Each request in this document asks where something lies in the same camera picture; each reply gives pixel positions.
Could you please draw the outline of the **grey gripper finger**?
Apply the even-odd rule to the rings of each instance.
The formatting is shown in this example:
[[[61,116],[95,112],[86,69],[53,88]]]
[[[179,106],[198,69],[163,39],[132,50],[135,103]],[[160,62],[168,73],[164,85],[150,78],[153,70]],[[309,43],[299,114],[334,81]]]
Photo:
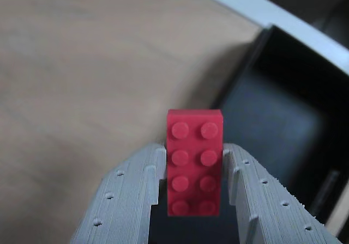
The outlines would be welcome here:
[[[151,208],[166,178],[164,145],[148,144],[102,179],[71,243],[147,243]]]
[[[223,150],[228,199],[236,208],[240,243],[339,243],[251,154]]]

